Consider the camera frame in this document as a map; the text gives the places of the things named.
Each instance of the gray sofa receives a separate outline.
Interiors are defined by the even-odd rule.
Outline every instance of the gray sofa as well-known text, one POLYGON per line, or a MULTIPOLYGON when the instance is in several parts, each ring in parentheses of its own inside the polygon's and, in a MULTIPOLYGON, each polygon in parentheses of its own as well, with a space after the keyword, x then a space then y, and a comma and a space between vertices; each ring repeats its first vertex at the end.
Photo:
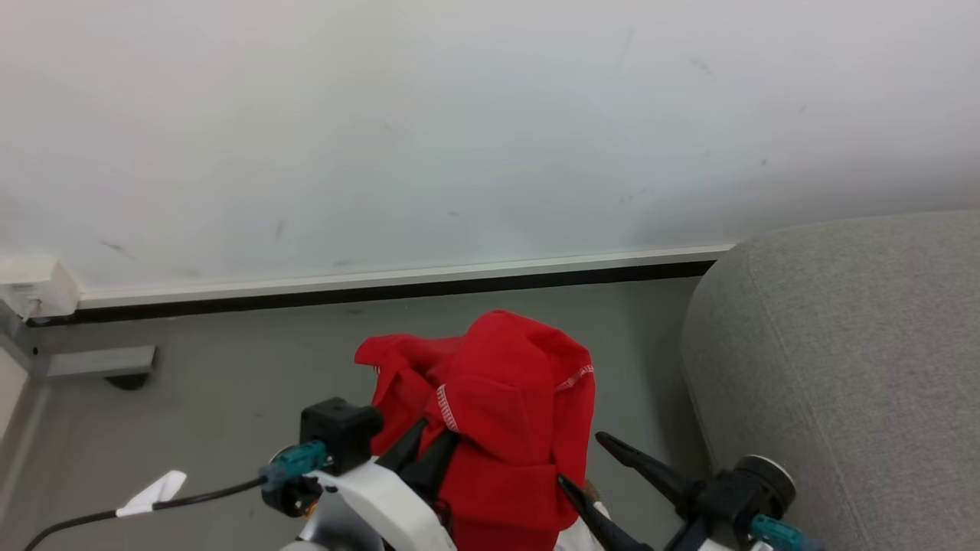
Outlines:
POLYGON ((808 535, 980 547, 980 211, 740 244, 702 279, 681 346, 715 467, 785 466, 808 535))

